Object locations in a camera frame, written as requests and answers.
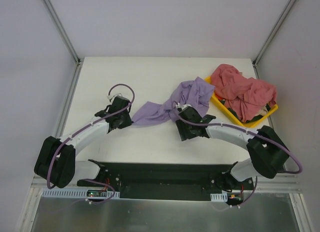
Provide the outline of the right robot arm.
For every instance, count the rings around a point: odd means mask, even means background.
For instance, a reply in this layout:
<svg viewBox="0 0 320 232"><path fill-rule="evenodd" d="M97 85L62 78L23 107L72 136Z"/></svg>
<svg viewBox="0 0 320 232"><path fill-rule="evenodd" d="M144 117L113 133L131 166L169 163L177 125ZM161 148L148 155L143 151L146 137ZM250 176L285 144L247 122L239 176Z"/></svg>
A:
<svg viewBox="0 0 320 232"><path fill-rule="evenodd" d="M173 112L178 116L176 125L181 140L195 137L217 139L248 152L248 159L236 161L226 172L215 178L219 189L231 192L247 179L256 176L273 179L278 173L283 173L283 166L289 155L286 146L271 127L264 125L260 129L249 129L225 123L210 114L201 116L190 105L174 108Z"/></svg>

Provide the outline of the purple t shirt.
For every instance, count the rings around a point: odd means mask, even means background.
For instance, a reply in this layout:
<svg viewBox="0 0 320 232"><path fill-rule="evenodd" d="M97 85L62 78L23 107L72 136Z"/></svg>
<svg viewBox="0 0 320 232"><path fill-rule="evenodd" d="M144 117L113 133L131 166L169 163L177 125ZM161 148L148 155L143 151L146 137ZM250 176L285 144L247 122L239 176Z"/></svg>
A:
<svg viewBox="0 0 320 232"><path fill-rule="evenodd" d="M200 77L197 77L195 80L183 81L164 103L158 104L147 101L140 107L132 117L133 125L148 127L160 125L169 120L173 122L177 121L178 117L172 109L173 101L182 106L190 105L196 109L201 116L204 116L209 110L209 103L214 90L214 85Z"/></svg>

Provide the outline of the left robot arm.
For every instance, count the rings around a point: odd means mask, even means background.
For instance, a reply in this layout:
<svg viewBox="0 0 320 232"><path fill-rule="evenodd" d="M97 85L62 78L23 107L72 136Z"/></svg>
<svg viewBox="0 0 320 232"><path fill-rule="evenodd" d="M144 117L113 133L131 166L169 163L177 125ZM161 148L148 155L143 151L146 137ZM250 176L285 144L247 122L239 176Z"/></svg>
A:
<svg viewBox="0 0 320 232"><path fill-rule="evenodd" d="M61 137L47 137L40 149L34 172L47 182L47 188L64 188L76 173L76 156L85 147L115 129L132 124L132 102L117 95L111 104L98 111L83 127Z"/></svg>

